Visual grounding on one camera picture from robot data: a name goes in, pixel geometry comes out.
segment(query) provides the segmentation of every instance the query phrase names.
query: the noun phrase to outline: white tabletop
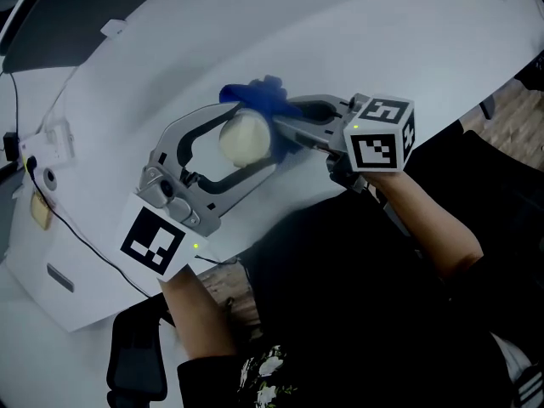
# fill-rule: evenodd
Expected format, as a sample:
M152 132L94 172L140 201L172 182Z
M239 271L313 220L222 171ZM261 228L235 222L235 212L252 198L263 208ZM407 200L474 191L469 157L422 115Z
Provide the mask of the white tabletop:
M54 116L65 116L71 125L76 160L55 170L59 188L52 197L110 256L126 196L162 131L178 117L217 102L224 84L272 74L283 79L291 96L349 99L361 92L414 99L420 144L538 55L543 33L534 0L149 0L119 37L105 41L78 69L55 108ZM36 128L69 73L15 75L21 134ZM42 101L33 102L35 97ZM192 170L210 179L232 171L218 151L217 132L199 140L194 152ZM223 217L210 237L212 250L217 258L230 257L293 208L339 191L321 153L288 159ZM18 201L8 267L57 322L74 330L140 300L63 226L55 223L43 233L28 213L30 192L27 184ZM54 285L45 275L46 262L69 275L76 293ZM155 280L135 281L148 293L158 292ZM30 342L17 346L24 349ZM94 342L88 343L77 349L92 349ZM51 406L63 405L56 399Z

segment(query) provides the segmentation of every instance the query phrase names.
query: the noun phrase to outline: blue glove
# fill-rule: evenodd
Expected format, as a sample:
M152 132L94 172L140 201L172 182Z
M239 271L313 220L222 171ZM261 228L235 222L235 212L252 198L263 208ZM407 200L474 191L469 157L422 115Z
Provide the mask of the blue glove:
M276 130L273 115L303 116L300 109L287 102L287 91L281 87L281 79L266 76L261 82L253 80L248 85L226 85L219 93L219 103L240 101L248 109L259 112L269 125L271 155L283 162L288 152L294 153L302 147L284 138Z

